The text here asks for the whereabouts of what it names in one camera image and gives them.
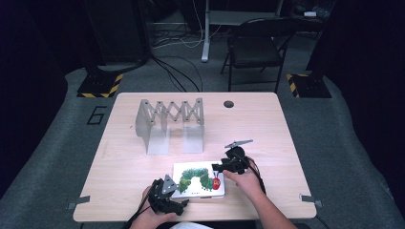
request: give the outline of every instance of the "black wall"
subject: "black wall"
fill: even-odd
[[[146,28],[149,12],[143,0],[82,1],[104,62],[139,63],[149,58],[146,34],[152,28]]]
[[[83,67],[77,41],[102,58],[79,0],[2,1],[0,30],[2,197],[63,103],[65,75]]]
[[[342,91],[352,125],[405,216],[405,14],[398,1],[338,1],[309,68]]]

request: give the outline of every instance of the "metal bracket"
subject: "metal bracket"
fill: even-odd
[[[66,210],[72,210],[74,209],[77,204],[80,203],[85,203],[85,202],[90,202],[90,196],[82,197],[82,198],[77,198],[75,202],[70,202],[66,205]]]
[[[315,199],[314,197],[304,196],[300,194],[300,199],[304,202],[313,202],[317,207],[323,207],[324,203],[320,199]]]
[[[229,145],[225,145],[225,148],[234,148],[234,147],[237,147],[237,146],[240,146],[240,145],[243,145],[243,144],[247,144],[247,143],[252,142],[252,141],[253,141],[252,139],[245,140],[245,141],[234,141],[234,142],[230,143]]]
[[[175,192],[178,188],[179,185],[176,184],[170,176],[166,175],[164,177],[163,188],[161,189],[163,195]]]
[[[174,101],[165,107],[163,102],[158,101],[154,108],[149,100],[140,101],[136,119],[137,136],[143,138],[147,154],[168,154],[170,127],[167,126],[167,118],[178,121],[181,116],[183,124],[183,152],[203,152],[203,99],[197,98],[194,106],[188,101],[183,101],[179,107]],[[157,118],[160,120],[160,127],[157,127]]]

